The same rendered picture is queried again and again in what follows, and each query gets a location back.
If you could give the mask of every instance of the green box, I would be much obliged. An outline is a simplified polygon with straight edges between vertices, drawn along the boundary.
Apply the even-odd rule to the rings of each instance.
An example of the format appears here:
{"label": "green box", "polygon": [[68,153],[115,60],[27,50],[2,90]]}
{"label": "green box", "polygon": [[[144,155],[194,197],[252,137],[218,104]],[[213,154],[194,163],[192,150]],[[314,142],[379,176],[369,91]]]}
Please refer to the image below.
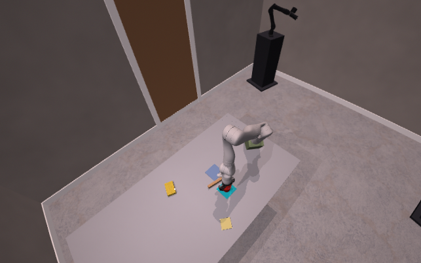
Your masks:
{"label": "green box", "polygon": [[246,146],[246,150],[252,150],[252,149],[259,149],[262,146],[264,146],[264,141],[261,141],[259,144],[255,145],[254,143],[252,143],[251,141],[246,141],[244,143],[244,145]]}

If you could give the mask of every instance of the yellow object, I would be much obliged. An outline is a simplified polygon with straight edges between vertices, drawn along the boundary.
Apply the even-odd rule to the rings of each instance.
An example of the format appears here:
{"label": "yellow object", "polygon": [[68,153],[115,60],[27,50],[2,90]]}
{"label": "yellow object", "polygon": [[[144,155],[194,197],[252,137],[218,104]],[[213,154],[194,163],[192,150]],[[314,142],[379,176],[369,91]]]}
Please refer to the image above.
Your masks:
{"label": "yellow object", "polygon": [[225,219],[220,219],[220,225],[222,230],[233,228],[233,226],[231,225],[231,219],[229,217]]}
{"label": "yellow object", "polygon": [[166,188],[166,194],[168,196],[176,194],[176,188],[174,187],[173,181],[170,181],[170,182],[166,183],[165,188]]}

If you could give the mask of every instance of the cyan square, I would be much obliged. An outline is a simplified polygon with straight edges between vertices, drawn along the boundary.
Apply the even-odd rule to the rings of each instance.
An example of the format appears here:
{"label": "cyan square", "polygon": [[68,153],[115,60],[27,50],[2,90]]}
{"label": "cyan square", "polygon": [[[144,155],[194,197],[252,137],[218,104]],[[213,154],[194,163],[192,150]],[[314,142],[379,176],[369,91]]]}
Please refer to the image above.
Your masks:
{"label": "cyan square", "polygon": [[234,187],[232,184],[231,189],[228,192],[220,191],[220,188],[217,187],[217,191],[220,192],[220,194],[222,194],[222,196],[224,196],[226,199],[228,199],[233,194],[233,192],[236,191],[236,187]]}
{"label": "cyan square", "polygon": [[210,178],[212,180],[217,180],[218,179],[218,173],[220,172],[220,167],[216,166],[215,164],[212,165],[208,170],[207,170],[207,175],[210,176]]}

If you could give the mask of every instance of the brown wooden handle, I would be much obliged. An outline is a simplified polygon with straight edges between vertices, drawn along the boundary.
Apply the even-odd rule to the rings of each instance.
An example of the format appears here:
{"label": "brown wooden handle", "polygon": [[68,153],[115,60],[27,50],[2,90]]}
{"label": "brown wooden handle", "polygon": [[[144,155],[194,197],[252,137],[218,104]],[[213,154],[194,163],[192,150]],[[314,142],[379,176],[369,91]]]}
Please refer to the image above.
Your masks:
{"label": "brown wooden handle", "polygon": [[209,184],[207,187],[210,188],[214,185],[216,185],[217,183],[219,183],[221,181],[221,177],[219,177],[217,180],[215,180],[213,183]]}

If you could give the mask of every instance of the pale yellow square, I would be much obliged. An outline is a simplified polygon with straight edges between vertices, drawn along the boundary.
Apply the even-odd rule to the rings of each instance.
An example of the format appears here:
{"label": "pale yellow square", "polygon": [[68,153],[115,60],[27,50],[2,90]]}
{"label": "pale yellow square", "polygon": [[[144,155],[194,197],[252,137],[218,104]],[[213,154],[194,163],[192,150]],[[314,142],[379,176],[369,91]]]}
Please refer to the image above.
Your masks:
{"label": "pale yellow square", "polygon": [[220,219],[220,225],[222,230],[233,228],[233,226],[231,225],[231,219],[229,217],[225,219]]}
{"label": "pale yellow square", "polygon": [[170,181],[165,184],[166,194],[171,196],[172,194],[176,194],[176,188],[174,187],[173,181]]}

